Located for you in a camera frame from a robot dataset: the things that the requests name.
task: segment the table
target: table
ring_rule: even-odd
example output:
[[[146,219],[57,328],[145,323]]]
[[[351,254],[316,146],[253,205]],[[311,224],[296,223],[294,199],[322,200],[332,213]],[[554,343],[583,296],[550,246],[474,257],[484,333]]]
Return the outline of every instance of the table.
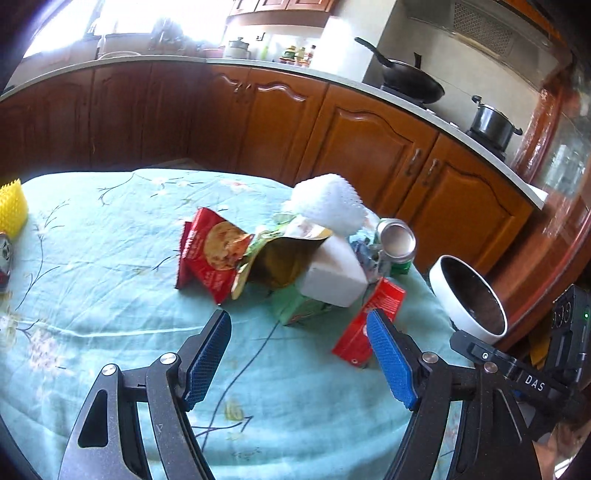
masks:
[[[62,173],[24,184],[30,214],[0,303],[0,415],[32,466],[55,480],[70,430],[100,369],[149,365],[198,333],[216,309],[195,283],[174,289],[183,222],[200,206],[253,232],[291,189],[268,179],[186,170]],[[397,326],[422,350],[449,348],[449,318],[416,270]],[[204,402],[189,414],[218,480],[381,480],[410,413],[375,361],[330,350],[361,303],[284,327],[268,292],[223,304],[232,339]],[[154,479],[164,478],[148,409],[140,420]],[[453,407],[434,478],[445,478]]]

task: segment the cabinet handle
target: cabinet handle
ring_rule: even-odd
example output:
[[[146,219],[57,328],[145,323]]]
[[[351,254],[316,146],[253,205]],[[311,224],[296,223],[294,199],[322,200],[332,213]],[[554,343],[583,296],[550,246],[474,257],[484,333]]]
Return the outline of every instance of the cabinet handle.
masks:
[[[250,90],[251,88],[252,88],[252,83],[249,83],[246,86],[245,93],[248,93],[248,90]],[[252,100],[252,95],[250,95],[250,96],[249,95],[246,95],[246,97],[244,99],[244,103],[249,103],[251,100]]]
[[[422,152],[423,151],[420,148],[418,148],[414,151],[413,158],[411,159],[410,163],[408,164],[408,168],[407,168],[407,172],[406,172],[407,177],[410,177],[413,174],[414,164],[417,162],[417,160],[421,156]]]
[[[429,177],[431,176],[431,174],[433,173],[433,170],[435,170],[435,168],[439,165],[439,160],[438,159],[434,159],[433,163],[431,165],[431,167],[429,168],[429,171],[427,172],[427,176],[425,177],[425,179],[423,180],[423,186],[426,187],[429,185]]]

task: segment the white foam block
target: white foam block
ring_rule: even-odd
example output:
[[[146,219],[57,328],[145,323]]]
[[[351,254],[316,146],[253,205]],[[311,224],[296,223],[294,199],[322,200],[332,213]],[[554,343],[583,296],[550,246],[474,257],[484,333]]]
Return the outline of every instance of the white foam block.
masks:
[[[333,235],[316,251],[295,286],[311,299],[349,307],[365,292],[368,281],[348,241]]]

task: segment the yellow brush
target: yellow brush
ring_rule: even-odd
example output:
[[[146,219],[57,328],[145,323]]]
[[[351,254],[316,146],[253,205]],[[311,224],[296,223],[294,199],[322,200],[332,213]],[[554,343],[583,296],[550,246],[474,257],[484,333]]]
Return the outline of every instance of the yellow brush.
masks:
[[[22,192],[21,180],[15,180],[0,188],[0,232],[16,238],[27,221],[28,207]]]

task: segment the frying pan handle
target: frying pan handle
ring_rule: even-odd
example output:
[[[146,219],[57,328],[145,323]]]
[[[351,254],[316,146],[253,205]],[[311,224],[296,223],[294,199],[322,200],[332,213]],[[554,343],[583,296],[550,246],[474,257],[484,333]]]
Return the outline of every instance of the frying pan handle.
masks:
[[[416,69],[421,69],[421,65],[423,64],[423,56],[419,55],[417,52],[414,52],[414,67]]]
[[[375,55],[375,57],[378,59],[378,61],[382,65],[384,65],[385,67],[391,68],[392,65],[394,65],[393,62],[389,61],[386,57],[384,57],[384,55],[382,55],[380,53],[380,51],[376,47],[374,47],[371,43],[369,43],[367,40],[364,40],[363,38],[355,37],[355,41],[358,44],[363,45],[365,48],[369,49]]]

